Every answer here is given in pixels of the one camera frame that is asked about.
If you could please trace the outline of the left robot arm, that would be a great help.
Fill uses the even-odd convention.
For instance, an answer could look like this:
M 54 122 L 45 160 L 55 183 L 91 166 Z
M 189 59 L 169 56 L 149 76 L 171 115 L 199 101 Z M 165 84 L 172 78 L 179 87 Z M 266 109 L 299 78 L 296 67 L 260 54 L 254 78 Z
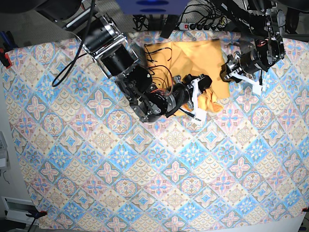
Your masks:
M 276 4 L 270 0 L 247 0 L 241 9 L 233 0 L 214 0 L 213 6 L 231 20 L 240 32 L 254 40 L 254 48 L 244 54 L 235 52 L 227 56 L 220 77 L 224 82 L 245 81 L 252 85 L 252 92 L 261 95 L 266 90 L 263 77 L 253 79 L 256 72 L 267 72 L 284 59 L 283 38 L 274 11 Z

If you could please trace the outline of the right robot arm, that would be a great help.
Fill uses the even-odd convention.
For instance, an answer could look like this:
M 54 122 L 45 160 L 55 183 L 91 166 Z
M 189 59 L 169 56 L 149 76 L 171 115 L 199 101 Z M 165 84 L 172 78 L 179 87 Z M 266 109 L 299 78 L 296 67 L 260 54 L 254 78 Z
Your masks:
M 164 46 L 155 51 L 158 66 L 167 70 L 171 81 L 163 81 L 159 88 L 150 69 L 141 66 L 135 51 L 128 49 L 126 37 L 110 17 L 100 15 L 94 2 L 78 13 L 80 0 L 43 0 L 36 11 L 58 23 L 80 40 L 80 48 L 115 77 L 115 83 L 123 92 L 129 106 L 141 122 L 155 122 L 160 117 L 170 117 L 181 111 L 194 123 L 203 123 L 207 113 L 200 108 L 200 96 L 211 87 L 208 75 L 189 73 L 192 60 L 176 47 L 171 58 L 163 63 Z

